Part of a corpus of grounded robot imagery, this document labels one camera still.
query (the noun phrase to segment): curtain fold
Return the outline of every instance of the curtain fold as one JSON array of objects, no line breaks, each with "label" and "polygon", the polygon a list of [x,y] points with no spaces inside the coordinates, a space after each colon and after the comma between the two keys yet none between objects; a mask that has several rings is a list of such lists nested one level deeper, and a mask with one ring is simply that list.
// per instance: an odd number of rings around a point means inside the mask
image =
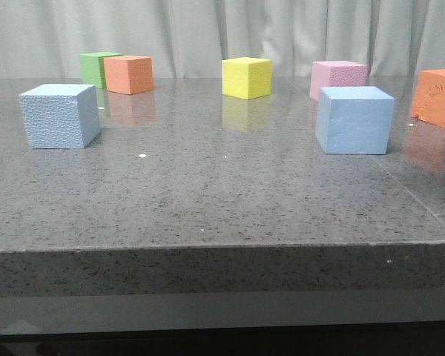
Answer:
[{"label": "curtain fold", "polygon": [[367,64],[371,76],[445,67],[445,0],[0,0],[0,78],[80,77],[79,54],[152,56],[155,77],[220,77],[222,59]]}]

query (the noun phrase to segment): pink foam cube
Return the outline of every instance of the pink foam cube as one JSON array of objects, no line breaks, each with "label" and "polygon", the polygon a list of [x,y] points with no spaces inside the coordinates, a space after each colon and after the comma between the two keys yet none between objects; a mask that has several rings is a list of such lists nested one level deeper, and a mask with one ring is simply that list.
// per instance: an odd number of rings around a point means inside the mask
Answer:
[{"label": "pink foam cube", "polygon": [[350,61],[313,62],[310,97],[318,100],[320,88],[366,85],[368,67]]}]

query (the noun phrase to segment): table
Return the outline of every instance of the table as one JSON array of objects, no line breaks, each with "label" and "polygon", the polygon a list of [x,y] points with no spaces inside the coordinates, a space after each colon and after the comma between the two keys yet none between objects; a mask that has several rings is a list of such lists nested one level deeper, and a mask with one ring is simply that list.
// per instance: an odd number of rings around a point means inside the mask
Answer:
[{"label": "table", "polygon": [[96,89],[91,145],[31,150],[18,95],[79,80],[0,79],[0,334],[445,320],[445,129],[370,81],[385,156],[325,155],[307,78]]}]

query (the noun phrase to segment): yellow foam cube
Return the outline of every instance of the yellow foam cube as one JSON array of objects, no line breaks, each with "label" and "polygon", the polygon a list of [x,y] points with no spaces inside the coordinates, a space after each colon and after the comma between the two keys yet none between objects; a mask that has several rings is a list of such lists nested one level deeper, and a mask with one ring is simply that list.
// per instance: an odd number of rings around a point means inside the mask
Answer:
[{"label": "yellow foam cube", "polygon": [[222,93],[241,99],[270,95],[272,61],[241,57],[222,61]]}]

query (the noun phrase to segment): orange foam cube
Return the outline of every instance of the orange foam cube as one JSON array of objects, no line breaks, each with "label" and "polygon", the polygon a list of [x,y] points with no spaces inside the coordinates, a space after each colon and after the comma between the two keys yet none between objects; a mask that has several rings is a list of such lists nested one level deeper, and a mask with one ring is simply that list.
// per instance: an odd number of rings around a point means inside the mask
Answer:
[{"label": "orange foam cube", "polygon": [[117,56],[104,58],[107,90],[137,94],[154,89],[151,57]]},{"label": "orange foam cube", "polygon": [[445,128],[445,69],[419,73],[410,115]]}]

